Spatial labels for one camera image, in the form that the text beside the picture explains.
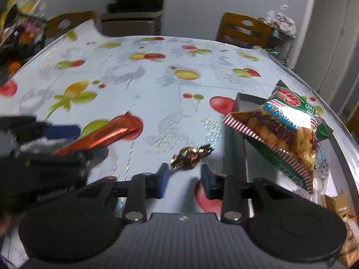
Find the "wooden chair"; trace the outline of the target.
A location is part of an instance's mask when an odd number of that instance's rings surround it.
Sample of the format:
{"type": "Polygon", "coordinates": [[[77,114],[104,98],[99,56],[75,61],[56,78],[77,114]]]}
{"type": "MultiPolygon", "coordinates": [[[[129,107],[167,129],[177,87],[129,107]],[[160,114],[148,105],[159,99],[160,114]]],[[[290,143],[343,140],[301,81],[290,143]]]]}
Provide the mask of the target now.
{"type": "Polygon", "coordinates": [[[264,22],[250,16],[225,12],[221,17],[216,41],[229,43],[234,40],[265,48],[270,33],[271,27],[264,22]]]}
{"type": "Polygon", "coordinates": [[[96,21],[96,19],[95,11],[60,14],[47,20],[46,38],[57,38],[88,20],[96,21]]]}

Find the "green prawn cracker bag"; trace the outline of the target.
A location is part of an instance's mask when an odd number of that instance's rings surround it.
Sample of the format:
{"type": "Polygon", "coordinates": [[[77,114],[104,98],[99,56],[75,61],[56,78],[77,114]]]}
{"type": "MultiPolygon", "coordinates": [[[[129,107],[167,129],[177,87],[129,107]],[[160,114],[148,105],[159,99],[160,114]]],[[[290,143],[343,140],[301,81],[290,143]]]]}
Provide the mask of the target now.
{"type": "Polygon", "coordinates": [[[270,163],[313,194],[316,148],[333,130],[306,99],[279,81],[257,109],[231,112],[223,123],[245,136],[270,163]]]}

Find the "gold brown wrapped candy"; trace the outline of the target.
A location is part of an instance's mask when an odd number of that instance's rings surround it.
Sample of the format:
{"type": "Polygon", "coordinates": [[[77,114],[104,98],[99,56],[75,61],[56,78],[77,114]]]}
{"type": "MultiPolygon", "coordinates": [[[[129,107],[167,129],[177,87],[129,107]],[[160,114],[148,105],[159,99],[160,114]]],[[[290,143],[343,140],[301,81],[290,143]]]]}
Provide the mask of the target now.
{"type": "Polygon", "coordinates": [[[172,170],[189,170],[199,164],[202,158],[212,154],[214,148],[211,145],[203,145],[198,148],[184,147],[178,154],[175,154],[170,160],[172,170]]]}

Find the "grey shallow tray box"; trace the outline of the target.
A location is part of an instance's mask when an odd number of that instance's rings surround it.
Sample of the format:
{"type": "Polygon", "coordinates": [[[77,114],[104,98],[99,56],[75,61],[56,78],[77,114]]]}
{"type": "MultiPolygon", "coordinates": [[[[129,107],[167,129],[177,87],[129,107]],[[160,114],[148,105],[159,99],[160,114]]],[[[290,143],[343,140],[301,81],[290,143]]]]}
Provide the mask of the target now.
{"type": "Polygon", "coordinates": [[[297,193],[337,213],[348,235],[339,259],[358,265],[358,188],[346,155],[322,109],[286,87],[268,99],[239,93],[224,119],[297,187],[297,193]]]}

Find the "left wooden chair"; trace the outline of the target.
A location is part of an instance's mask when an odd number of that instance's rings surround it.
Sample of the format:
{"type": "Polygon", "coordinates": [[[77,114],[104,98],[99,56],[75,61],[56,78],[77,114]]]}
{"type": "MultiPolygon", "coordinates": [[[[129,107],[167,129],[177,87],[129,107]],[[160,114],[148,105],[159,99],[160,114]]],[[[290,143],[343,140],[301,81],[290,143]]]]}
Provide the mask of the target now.
{"type": "Polygon", "coordinates": [[[96,21],[96,19],[95,11],[60,14],[47,20],[46,38],[57,38],[88,20],[96,21]]]}

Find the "far wooden chair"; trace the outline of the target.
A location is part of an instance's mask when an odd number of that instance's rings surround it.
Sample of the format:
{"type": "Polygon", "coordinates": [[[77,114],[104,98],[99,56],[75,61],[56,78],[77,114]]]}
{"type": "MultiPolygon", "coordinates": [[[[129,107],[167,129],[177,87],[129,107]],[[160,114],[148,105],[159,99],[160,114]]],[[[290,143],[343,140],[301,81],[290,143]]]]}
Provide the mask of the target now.
{"type": "Polygon", "coordinates": [[[229,43],[234,40],[265,48],[270,33],[271,27],[264,22],[250,16],[225,12],[221,17],[216,41],[229,43]]]}

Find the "clear bag brown pastries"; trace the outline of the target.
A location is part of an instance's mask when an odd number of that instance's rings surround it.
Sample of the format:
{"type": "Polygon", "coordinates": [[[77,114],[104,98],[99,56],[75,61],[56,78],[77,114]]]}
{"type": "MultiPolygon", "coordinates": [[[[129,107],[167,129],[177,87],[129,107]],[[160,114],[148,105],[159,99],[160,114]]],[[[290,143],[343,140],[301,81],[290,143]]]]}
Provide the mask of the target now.
{"type": "Polygon", "coordinates": [[[320,205],[335,212],[345,224],[347,236],[339,259],[350,268],[358,262],[358,222],[350,208],[348,197],[344,193],[336,197],[324,194],[320,197],[320,205]]]}

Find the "white plastic bag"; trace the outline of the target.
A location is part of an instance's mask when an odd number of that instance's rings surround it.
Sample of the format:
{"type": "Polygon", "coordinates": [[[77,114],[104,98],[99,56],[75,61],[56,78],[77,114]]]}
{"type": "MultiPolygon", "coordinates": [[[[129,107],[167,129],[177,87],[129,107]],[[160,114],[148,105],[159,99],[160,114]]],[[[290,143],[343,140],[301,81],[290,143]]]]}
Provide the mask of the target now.
{"type": "Polygon", "coordinates": [[[270,10],[266,16],[258,18],[259,21],[269,25],[272,29],[294,38],[296,35],[296,23],[287,16],[289,7],[286,4],[279,10],[270,10]]]}

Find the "orange foil wafer bar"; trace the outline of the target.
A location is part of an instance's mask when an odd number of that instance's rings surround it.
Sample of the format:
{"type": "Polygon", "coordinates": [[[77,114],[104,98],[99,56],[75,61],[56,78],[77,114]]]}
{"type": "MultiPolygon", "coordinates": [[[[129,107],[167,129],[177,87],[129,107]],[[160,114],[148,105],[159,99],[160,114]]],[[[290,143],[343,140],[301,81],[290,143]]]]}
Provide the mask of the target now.
{"type": "Polygon", "coordinates": [[[117,140],[127,139],[128,137],[135,139],[142,133],[143,127],[143,122],[139,117],[127,112],[81,139],[56,150],[54,156],[65,156],[75,151],[108,146],[117,140]]]}

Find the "metal side shelf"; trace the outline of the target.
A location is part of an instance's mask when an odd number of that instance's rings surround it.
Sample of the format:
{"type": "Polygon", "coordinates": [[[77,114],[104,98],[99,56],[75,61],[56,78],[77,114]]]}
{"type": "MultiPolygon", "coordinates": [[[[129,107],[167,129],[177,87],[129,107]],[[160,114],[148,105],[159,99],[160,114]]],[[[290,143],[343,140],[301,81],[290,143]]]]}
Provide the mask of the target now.
{"type": "Polygon", "coordinates": [[[275,28],[271,29],[266,50],[282,64],[286,64],[290,56],[295,37],[287,35],[275,28]]]}

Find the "fruit pattern tablecloth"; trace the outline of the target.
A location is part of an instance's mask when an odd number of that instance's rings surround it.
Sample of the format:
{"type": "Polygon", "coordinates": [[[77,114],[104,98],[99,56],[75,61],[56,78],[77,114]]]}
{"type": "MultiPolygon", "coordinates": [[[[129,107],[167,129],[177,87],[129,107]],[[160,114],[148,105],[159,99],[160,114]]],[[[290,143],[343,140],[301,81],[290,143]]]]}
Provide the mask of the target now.
{"type": "Polygon", "coordinates": [[[17,140],[21,152],[51,154],[130,112],[142,133],[106,146],[86,185],[30,210],[1,210],[2,268],[347,268],[347,231],[331,210],[298,187],[223,123],[239,93],[268,99],[282,81],[322,109],[358,188],[358,145],[304,80],[262,49],[179,37],[110,38],[87,21],[56,39],[1,89],[1,117],[36,116],[80,127],[77,139],[17,140]],[[172,170],[184,147],[214,151],[172,170]],[[162,199],[146,200],[147,221],[126,223],[129,181],[170,178],[162,199]],[[206,199],[201,166],[232,176],[240,223],[223,223],[206,199]]]}

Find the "yellow snack bag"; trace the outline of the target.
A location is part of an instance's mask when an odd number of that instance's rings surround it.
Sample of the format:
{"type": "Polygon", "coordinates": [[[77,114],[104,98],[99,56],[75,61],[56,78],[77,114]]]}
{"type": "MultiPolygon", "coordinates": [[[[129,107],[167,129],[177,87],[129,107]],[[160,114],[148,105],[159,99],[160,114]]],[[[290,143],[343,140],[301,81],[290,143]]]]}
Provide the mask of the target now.
{"type": "Polygon", "coordinates": [[[5,4],[5,10],[1,13],[1,21],[5,20],[9,10],[16,5],[17,9],[25,14],[29,14],[35,6],[34,0],[8,0],[5,4]]]}

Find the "black spicy snack bag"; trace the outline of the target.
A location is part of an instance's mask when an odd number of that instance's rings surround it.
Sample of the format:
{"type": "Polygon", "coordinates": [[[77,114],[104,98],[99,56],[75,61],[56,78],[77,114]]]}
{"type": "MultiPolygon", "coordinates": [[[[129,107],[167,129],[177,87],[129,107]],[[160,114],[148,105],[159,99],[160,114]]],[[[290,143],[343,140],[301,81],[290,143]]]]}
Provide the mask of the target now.
{"type": "Polygon", "coordinates": [[[44,48],[47,22],[20,12],[14,5],[7,13],[1,34],[1,72],[14,75],[44,48]]]}

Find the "black grey water dispenser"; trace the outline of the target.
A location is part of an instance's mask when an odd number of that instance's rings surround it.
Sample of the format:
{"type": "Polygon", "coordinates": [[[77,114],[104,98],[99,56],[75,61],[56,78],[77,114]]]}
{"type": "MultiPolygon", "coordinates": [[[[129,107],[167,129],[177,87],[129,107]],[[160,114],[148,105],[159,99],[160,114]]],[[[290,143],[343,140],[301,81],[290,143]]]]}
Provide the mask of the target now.
{"type": "Polygon", "coordinates": [[[164,0],[116,0],[100,17],[109,37],[160,35],[164,0]]]}

